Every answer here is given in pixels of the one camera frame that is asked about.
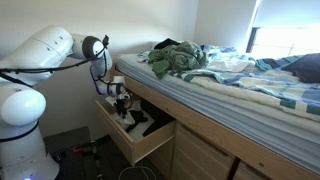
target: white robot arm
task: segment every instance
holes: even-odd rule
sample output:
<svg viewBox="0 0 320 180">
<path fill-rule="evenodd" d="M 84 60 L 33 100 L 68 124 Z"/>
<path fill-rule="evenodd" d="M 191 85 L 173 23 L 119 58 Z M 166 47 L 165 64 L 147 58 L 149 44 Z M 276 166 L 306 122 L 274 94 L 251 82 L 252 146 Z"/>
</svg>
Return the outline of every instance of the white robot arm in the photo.
<svg viewBox="0 0 320 180">
<path fill-rule="evenodd" d="M 122 97 L 121 82 L 102 78 L 112 67 L 106 48 L 92 36 L 69 34 L 56 26 L 47 27 L 26 40 L 0 61 L 0 179 L 54 179 L 57 163 L 46 153 L 38 128 L 38 118 L 46 107 L 44 96 L 32 86 L 48 79 L 53 72 L 91 62 L 92 79 L 102 95 Z M 67 58 L 80 63 L 60 67 Z"/>
</svg>

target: open drawer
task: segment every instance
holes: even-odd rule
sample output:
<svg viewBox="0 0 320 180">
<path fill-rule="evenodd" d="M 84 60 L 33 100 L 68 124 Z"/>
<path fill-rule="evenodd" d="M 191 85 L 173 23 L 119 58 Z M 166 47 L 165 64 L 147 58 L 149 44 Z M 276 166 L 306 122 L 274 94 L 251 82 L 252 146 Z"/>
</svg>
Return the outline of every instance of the open drawer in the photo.
<svg viewBox="0 0 320 180">
<path fill-rule="evenodd" d="M 98 120 L 132 166 L 174 137 L 175 121 L 135 141 L 111 116 L 115 107 L 96 101 Z"/>
</svg>

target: window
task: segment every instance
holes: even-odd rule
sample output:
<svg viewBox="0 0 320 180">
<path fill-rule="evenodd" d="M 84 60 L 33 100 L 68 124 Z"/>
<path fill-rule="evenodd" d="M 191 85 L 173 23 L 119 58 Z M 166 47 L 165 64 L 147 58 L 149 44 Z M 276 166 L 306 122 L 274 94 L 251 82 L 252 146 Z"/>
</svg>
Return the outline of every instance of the window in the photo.
<svg viewBox="0 0 320 180">
<path fill-rule="evenodd" d="M 247 52 L 280 58 L 320 52 L 320 28 L 253 28 Z"/>
</svg>

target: black cable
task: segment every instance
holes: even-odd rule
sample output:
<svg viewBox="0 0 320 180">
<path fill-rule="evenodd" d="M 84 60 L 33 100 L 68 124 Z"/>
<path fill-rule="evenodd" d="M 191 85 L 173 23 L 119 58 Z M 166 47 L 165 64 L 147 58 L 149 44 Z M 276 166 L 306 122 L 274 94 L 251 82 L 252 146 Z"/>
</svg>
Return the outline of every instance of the black cable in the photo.
<svg viewBox="0 0 320 180">
<path fill-rule="evenodd" d="M 14 137 L 10 137 L 10 138 L 4 138 L 4 139 L 0 139 L 0 143 L 3 143 L 3 142 L 8 142 L 8 141 L 13 141 L 13 140 L 17 140 L 17 139 L 20 139 L 20 138 L 23 138 L 27 135 L 29 135 L 30 133 L 32 133 L 39 125 L 39 120 L 36 122 L 36 124 L 30 129 L 28 130 L 27 132 L 23 133 L 23 134 L 20 134 L 20 135 L 17 135 L 17 136 L 14 136 Z"/>
<path fill-rule="evenodd" d="M 4 73 L 2 73 L 2 72 L 0 72 L 0 77 L 3 78 L 3 79 L 6 79 L 6 80 L 8 80 L 8 81 L 11 81 L 11 82 L 13 82 L 13 83 L 23 84 L 23 85 L 26 85 L 26 86 L 28 86 L 28 87 L 32 87 L 31 85 L 29 85 L 29 84 L 21 81 L 20 79 L 13 78 L 13 77 L 8 76 L 8 75 L 6 75 L 6 74 L 4 74 Z"/>
<path fill-rule="evenodd" d="M 89 59 L 85 59 L 84 61 L 81 61 L 79 63 L 73 64 L 73 65 L 69 65 L 69 66 L 63 66 L 63 67 L 57 67 L 57 68 L 31 68 L 31 69 L 10 69 L 10 68 L 0 68 L 0 72 L 5 72 L 5 73 L 11 73 L 11 72 L 15 72 L 16 74 L 19 73 L 45 73 L 45 72 L 50 72 L 53 73 L 53 71 L 61 71 L 61 70 L 66 70 L 66 69 L 70 69 L 76 66 L 80 66 L 82 64 L 85 64 L 89 61 L 95 61 L 97 60 L 96 58 L 102 53 L 104 52 L 104 50 L 107 49 L 107 47 L 105 46 L 99 53 L 97 53 L 94 57 L 89 58 Z"/>
<path fill-rule="evenodd" d="M 122 87 L 126 90 L 126 92 L 128 92 L 128 95 L 129 95 L 129 99 L 130 99 L 130 104 L 129 106 L 126 108 L 127 110 L 131 108 L 131 106 L 133 105 L 133 99 L 132 99 L 132 96 L 131 96 L 131 91 L 126 88 L 124 85 L 122 85 Z"/>
<path fill-rule="evenodd" d="M 106 53 L 103 54 L 103 57 L 104 57 L 104 59 L 103 59 L 103 61 L 104 61 L 104 67 L 105 67 L 105 69 L 108 69 L 108 63 L 107 63 Z M 104 74 L 103 74 L 101 77 L 99 77 L 99 78 L 105 77 L 106 74 L 107 74 L 107 71 L 104 71 Z"/>
</svg>

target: white wall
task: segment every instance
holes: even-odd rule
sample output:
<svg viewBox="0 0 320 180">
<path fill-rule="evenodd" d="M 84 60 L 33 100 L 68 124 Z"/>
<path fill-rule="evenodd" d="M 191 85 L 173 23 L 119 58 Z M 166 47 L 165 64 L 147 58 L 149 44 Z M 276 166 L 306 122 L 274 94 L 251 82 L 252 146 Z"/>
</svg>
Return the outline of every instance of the white wall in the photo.
<svg viewBox="0 0 320 180">
<path fill-rule="evenodd" d="M 245 50 L 259 0 L 199 0 L 194 42 Z"/>
<path fill-rule="evenodd" d="M 119 53 L 145 50 L 150 41 L 167 37 L 192 40 L 198 0 L 10 0 L 0 1 L 0 59 L 29 36 L 48 25 L 70 33 L 110 37 L 109 50 Z M 67 59 L 63 65 L 75 63 Z M 47 98 L 40 119 L 44 136 L 88 126 L 92 139 L 105 135 L 95 120 L 98 96 L 89 75 L 89 65 L 57 72 L 35 87 Z"/>
</svg>

